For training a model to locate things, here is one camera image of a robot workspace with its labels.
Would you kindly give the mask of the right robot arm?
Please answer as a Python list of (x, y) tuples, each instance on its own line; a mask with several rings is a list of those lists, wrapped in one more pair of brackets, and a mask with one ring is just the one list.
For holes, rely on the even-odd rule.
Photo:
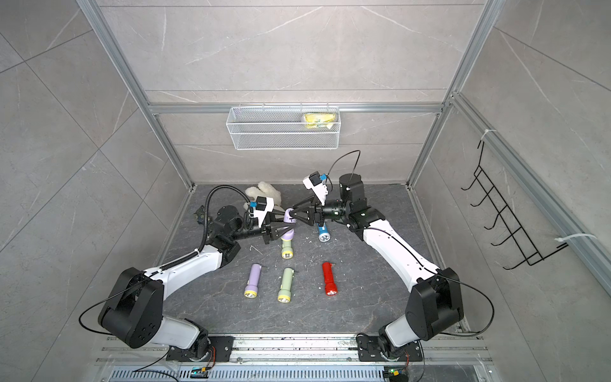
[(375, 249), (406, 285), (409, 298), (404, 314), (383, 326), (377, 336), (382, 357), (397, 359), (411, 343), (429, 341), (463, 320), (461, 289), (466, 283), (452, 268), (441, 269), (421, 256), (383, 213), (369, 205), (359, 174), (340, 176), (340, 197), (335, 200), (328, 198), (327, 173), (315, 171), (302, 183), (312, 194), (293, 205), (293, 218), (308, 225), (343, 224)]

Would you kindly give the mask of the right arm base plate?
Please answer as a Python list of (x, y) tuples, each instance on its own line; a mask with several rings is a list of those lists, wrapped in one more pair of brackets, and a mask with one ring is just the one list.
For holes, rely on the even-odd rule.
[(396, 347), (385, 336), (357, 334), (355, 337), (358, 358), (361, 362), (422, 361), (423, 352), (418, 342), (408, 342)]

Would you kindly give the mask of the blue flashlight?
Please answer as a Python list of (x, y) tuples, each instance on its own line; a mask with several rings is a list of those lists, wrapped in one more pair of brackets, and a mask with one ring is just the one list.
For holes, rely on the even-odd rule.
[(318, 240), (321, 243), (326, 243), (330, 241), (330, 239), (331, 239), (331, 235), (329, 233), (329, 229), (327, 228), (327, 225), (323, 224), (322, 226), (318, 226)]

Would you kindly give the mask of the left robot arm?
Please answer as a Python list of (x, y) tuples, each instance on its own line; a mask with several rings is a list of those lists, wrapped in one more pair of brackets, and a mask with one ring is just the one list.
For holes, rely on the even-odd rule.
[(203, 227), (197, 248), (171, 262), (144, 271), (123, 271), (105, 300), (98, 302), (97, 334), (114, 336), (132, 349), (147, 344), (182, 350), (192, 361), (213, 354), (208, 331), (187, 318), (164, 314), (164, 302), (174, 292), (210, 272), (225, 267), (240, 251), (240, 241), (262, 237), (269, 243), (293, 228), (283, 220), (281, 194), (261, 181), (241, 191), (214, 187), (196, 211)]

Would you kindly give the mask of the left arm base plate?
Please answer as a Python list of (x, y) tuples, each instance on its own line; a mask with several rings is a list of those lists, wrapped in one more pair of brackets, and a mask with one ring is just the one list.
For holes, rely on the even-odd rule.
[(172, 347), (165, 359), (179, 362), (228, 362), (234, 341), (235, 338), (232, 336), (213, 335), (200, 342), (195, 342), (187, 350)]

